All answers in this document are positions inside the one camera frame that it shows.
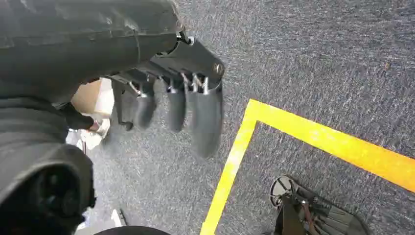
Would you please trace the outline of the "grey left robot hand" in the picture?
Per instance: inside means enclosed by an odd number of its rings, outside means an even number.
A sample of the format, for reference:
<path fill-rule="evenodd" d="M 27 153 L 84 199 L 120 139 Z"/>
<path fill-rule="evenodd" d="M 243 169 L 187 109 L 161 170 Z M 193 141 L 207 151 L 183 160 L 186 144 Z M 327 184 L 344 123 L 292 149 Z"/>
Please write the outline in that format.
<path fill-rule="evenodd" d="M 170 129 L 192 108 L 192 145 L 212 156 L 223 124 L 225 67 L 187 37 L 173 0 L 3 0 L 0 3 L 0 232 L 71 235 L 95 206 L 93 166 L 66 143 L 88 129 L 68 112 L 81 85 L 112 81 L 117 121 L 121 95 L 137 96 L 135 125 L 147 128 L 163 81 Z"/>

